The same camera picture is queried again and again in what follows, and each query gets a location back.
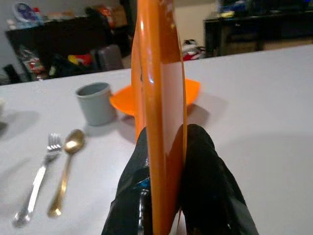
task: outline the cup rim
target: cup rim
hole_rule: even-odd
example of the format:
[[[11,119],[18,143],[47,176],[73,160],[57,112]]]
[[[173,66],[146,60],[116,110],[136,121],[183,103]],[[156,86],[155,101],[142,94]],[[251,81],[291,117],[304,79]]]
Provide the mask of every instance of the cup rim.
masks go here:
[[[89,86],[92,86],[92,85],[97,85],[97,84],[106,84],[107,87],[106,87],[105,89],[102,89],[102,90],[100,90],[100,91],[98,91],[98,92],[95,92],[95,93],[93,93],[93,94],[79,95],[79,92],[80,92],[81,90],[83,90],[84,88],[89,87]],[[76,93],[76,96],[79,97],[79,98],[93,98],[93,97],[95,97],[95,96],[99,96],[100,94],[108,93],[108,92],[110,91],[110,89],[111,89],[111,88],[110,88],[110,85],[109,85],[109,83],[107,83],[107,82],[94,82],[94,83],[89,83],[89,84],[87,84],[87,85],[84,85],[84,86],[78,88],[75,93]]]

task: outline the blue object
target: blue object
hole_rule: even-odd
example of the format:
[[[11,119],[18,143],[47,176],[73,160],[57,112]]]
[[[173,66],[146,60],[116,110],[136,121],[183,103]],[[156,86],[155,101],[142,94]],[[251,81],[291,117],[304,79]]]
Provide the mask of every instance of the blue object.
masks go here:
[[[238,0],[230,4],[221,4],[220,13],[234,11],[234,12],[243,12],[246,11],[247,5],[245,0]]]
[[[34,10],[26,3],[18,2],[13,5],[13,13],[20,22],[28,23],[36,21]]]

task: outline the orange bowl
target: orange bowl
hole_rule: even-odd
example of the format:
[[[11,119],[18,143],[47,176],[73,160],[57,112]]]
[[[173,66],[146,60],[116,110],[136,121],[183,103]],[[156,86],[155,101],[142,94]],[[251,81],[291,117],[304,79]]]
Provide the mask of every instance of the orange bowl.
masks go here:
[[[185,79],[186,104],[192,104],[199,95],[200,82]],[[129,85],[110,97],[110,102],[117,110],[134,116],[134,96],[132,86]]]

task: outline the spoon handle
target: spoon handle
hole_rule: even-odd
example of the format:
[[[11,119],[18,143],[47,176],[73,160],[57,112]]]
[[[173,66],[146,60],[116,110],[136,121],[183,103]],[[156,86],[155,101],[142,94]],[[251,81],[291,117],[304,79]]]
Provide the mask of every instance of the spoon handle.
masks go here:
[[[62,214],[63,200],[65,196],[65,191],[67,189],[67,180],[69,175],[69,168],[72,156],[69,155],[67,158],[66,167],[62,174],[62,180],[59,184],[58,190],[54,196],[50,209],[48,211],[49,217],[58,217]]]

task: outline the fork handle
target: fork handle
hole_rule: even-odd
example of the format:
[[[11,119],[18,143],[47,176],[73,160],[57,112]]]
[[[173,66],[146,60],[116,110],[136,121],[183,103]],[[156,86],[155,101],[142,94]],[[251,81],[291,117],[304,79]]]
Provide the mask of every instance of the fork handle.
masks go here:
[[[66,167],[62,174],[61,182],[54,196],[52,204],[48,210],[49,217],[58,217],[62,214],[63,200],[64,200],[65,192],[67,189],[67,180],[68,180],[71,160],[72,160],[72,155],[69,155],[67,158]]]
[[[36,204],[36,200],[37,200],[37,196],[38,196],[38,192],[41,186],[41,183],[43,181],[43,178],[45,176],[45,172],[47,169],[47,162],[44,161],[44,163],[42,164],[42,166],[39,168],[39,170],[37,171],[36,177],[33,181],[33,185],[31,188],[31,191],[23,205],[22,210],[18,213],[19,217],[16,219],[16,223],[17,224],[24,224],[25,219],[30,220],[31,218],[31,214],[34,211],[35,208],[35,204]]]

